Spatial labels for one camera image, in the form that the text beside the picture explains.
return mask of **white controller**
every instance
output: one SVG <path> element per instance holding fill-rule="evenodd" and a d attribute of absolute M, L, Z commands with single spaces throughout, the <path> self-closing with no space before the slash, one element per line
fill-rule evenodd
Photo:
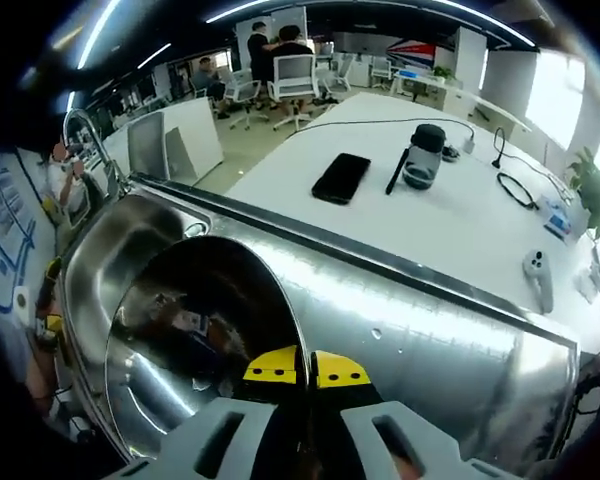
<path fill-rule="evenodd" d="M 540 250 L 532 250 L 524 257 L 522 270 L 529 281 L 540 287 L 542 313 L 551 312 L 553 310 L 553 282 L 551 281 L 549 258 Z"/>

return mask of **ceiling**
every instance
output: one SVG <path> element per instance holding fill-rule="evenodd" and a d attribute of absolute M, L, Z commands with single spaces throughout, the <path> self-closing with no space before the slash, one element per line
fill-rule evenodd
<path fill-rule="evenodd" d="M 446 5 L 445 0 L 268 0 L 207 24 L 213 15 L 247 0 L 85 0 L 56 29 L 48 48 L 29 69 L 22 86 L 26 96 L 57 101 L 69 91 L 93 92 L 127 77 L 147 75 L 152 65 L 231 45 L 236 22 L 286 6 L 306 5 L 311 35 L 366 32 L 452 46 L 460 25 L 481 31 L 490 49 L 531 47 L 499 26 Z M 534 0 L 459 0 L 463 5 L 500 18 L 538 46 L 559 48 L 561 39 L 541 19 Z M 103 23 L 102 13 L 114 6 Z M 82 58 L 91 32 L 100 21 L 88 58 Z M 171 47 L 142 70 L 137 66 L 167 43 Z M 82 69 L 76 67 L 83 60 Z"/>

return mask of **smartphone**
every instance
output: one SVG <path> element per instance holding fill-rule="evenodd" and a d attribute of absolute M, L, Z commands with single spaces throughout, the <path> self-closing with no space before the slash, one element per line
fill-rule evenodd
<path fill-rule="evenodd" d="M 341 153 L 311 189 L 311 194 L 325 202 L 347 205 L 369 169 L 371 160 Z"/>

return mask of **potted plant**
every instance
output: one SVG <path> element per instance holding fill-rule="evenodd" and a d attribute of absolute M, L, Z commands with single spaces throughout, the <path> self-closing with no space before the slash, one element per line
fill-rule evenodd
<path fill-rule="evenodd" d="M 451 70 L 450 68 L 447 67 L 441 67 L 441 66 L 436 66 L 433 67 L 433 76 L 434 77 L 439 77 L 441 79 L 443 79 L 443 82 L 446 82 L 448 79 L 453 79 L 456 78 L 453 75 L 453 70 Z"/>
<path fill-rule="evenodd" d="M 578 193 L 582 207 L 589 213 L 586 229 L 594 229 L 597 240 L 600 238 L 600 170 L 587 147 L 577 156 L 580 160 L 568 167 L 574 173 L 569 183 Z"/>

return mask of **faucet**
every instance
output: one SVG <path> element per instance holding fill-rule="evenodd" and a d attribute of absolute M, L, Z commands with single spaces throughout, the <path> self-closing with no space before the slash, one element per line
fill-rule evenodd
<path fill-rule="evenodd" d="M 89 135 L 91 135 L 91 138 L 93 139 L 93 143 L 96 147 L 96 150 L 98 151 L 98 154 L 100 155 L 100 158 L 105 164 L 105 170 L 109 170 L 109 172 L 113 173 L 113 181 L 115 182 L 115 188 L 118 198 L 129 193 L 129 191 L 131 190 L 131 185 L 129 184 L 127 177 L 124 175 L 124 173 L 122 173 L 118 162 L 109 157 L 107 149 L 102 144 L 100 135 L 98 135 L 96 128 L 93 125 L 93 122 L 91 121 L 91 118 L 89 118 L 89 114 L 84 110 L 81 110 L 79 108 L 73 108 L 69 110 L 65 115 L 64 121 L 62 122 L 62 139 L 64 141 L 64 144 L 69 144 L 69 122 L 73 119 L 79 119 L 82 121 L 87 131 L 89 132 Z M 111 181 L 111 175 L 107 173 L 107 193 L 111 192 Z"/>

